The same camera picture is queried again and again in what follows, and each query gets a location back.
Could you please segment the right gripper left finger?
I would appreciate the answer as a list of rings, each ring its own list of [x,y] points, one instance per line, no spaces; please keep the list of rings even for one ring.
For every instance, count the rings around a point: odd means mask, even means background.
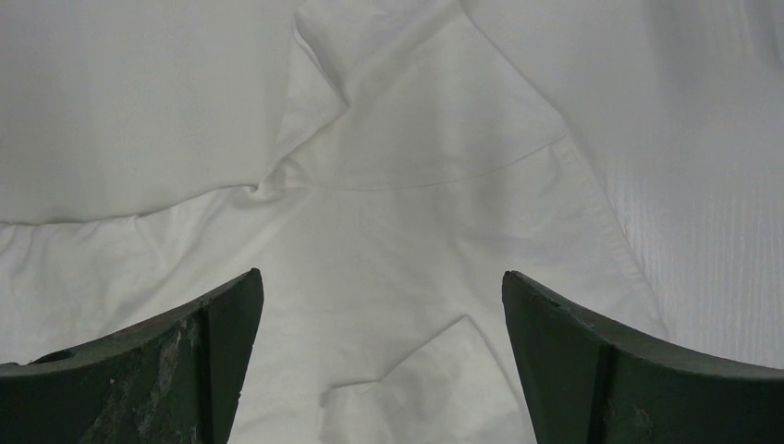
[[[263,312],[257,269],[130,327],[1,367],[5,443],[225,443]]]

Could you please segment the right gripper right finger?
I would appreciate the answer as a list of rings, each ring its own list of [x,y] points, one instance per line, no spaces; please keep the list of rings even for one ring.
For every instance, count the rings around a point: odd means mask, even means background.
[[[690,350],[503,277],[506,326],[540,443],[779,443],[783,373]]]

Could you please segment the white t shirt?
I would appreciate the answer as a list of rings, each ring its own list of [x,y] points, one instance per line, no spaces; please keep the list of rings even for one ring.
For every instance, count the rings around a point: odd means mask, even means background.
[[[252,268],[233,443],[531,443],[503,275],[666,330],[566,122],[459,1],[310,1],[257,188],[1,228],[1,358],[28,363]]]

